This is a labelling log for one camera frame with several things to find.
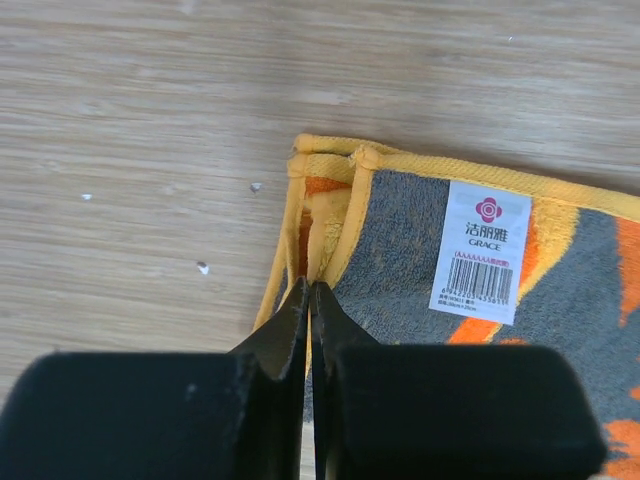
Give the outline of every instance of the yellow hem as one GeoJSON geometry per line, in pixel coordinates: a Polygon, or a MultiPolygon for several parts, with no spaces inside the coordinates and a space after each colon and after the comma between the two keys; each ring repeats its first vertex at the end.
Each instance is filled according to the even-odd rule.
{"type": "Polygon", "coordinates": [[[355,152],[358,147],[363,145],[371,147],[383,154],[403,153],[402,150],[397,148],[388,147],[382,143],[371,142],[369,140],[345,137],[324,137],[311,135],[309,133],[301,133],[298,135],[293,147],[299,153],[333,153],[336,155],[349,156],[355,152]]]}
{"type": "Polygon", "coordinates": [[[304,176],[306,165],[306,155],[296,155],[289,161],[288,172],[290,180],[287,190],[287,203],[285,204],[284,217],[280,227],[280,238],[278,239],[276,255],[273,259],[264,297],[253,326],[254,330],[260,328],[271,317],[285,268],[287,270],[287,292],[296,280],[300,222],[302,220],[306,190],[304,176]]]}
{"type": "Polygon", "coordinates": [[[320,177],[351,185],[354,175],[349,157],[326,153],[310,154],[305,165],[306,177],[320,177]]]}

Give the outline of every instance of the wood grain surface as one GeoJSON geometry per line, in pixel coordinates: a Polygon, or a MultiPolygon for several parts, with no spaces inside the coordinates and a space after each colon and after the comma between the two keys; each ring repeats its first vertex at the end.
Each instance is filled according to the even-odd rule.
{"type": "Polygon", "coordinates": [[[640,193],[637,0],[1,11],[0,398],[56,348],[238,343],[302,131],[640,193]]]}

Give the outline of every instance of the grace logo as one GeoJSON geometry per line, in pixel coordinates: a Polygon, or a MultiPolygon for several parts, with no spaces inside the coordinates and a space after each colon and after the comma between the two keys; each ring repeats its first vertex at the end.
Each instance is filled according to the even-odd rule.
{"type": "Polygon", "coordinates": [[[495,198],[487,197],[476,205],[476,212],[480,214],[485,223],[492,223],[502,215],[502,209],[495,198]]]}

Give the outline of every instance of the product tag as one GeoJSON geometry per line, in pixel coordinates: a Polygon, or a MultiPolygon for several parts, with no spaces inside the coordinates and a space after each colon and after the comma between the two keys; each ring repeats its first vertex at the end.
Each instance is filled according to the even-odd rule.
{"type": "Polygon", "coordinates": [[[513,325],[531,198],[451,182],[429,308],[513,325]]]}

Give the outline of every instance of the folded towel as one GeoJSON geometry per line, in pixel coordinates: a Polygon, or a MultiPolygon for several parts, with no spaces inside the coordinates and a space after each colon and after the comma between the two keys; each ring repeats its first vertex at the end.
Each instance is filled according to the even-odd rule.
{"type": "Polygon", "coordinates": [[[606,474],[640,478],[640,198],[358,139],[295,148],[256,327],[306,275],[382,343],[549,346],[602,423],[606,474]],[[531,198],[512,326],[429,308],[451,182],[531,198]]]}

